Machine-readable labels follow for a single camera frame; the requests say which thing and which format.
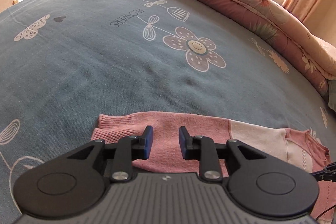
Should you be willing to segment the blue-green flowers pillow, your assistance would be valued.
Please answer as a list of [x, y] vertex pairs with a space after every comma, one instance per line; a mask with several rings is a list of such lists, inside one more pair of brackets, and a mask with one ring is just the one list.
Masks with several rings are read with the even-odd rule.
[[328, 80], [329, 100], [328, 106], [331, 110], [336, 112], [336, 80]]

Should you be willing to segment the blue floral bed sheet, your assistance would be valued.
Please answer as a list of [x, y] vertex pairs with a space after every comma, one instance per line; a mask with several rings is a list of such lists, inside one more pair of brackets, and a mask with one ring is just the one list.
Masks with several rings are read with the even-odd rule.
[[197, 0], [25, 0], [1, 13], [1, 223], [25, 171], [90, 141], [98, 117], [182, 113], [308, 131], [335, 158], [335, 112], [268, 23]]

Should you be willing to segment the pink floral folded quilt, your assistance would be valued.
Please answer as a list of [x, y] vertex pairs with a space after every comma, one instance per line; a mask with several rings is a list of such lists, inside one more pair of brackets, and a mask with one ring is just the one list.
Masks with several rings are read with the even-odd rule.
[[295, 16], [272, 0], [197, 0], [250, 30], [279, 51], [329, 99], [335, 80], [335, 47], [314, 36]]

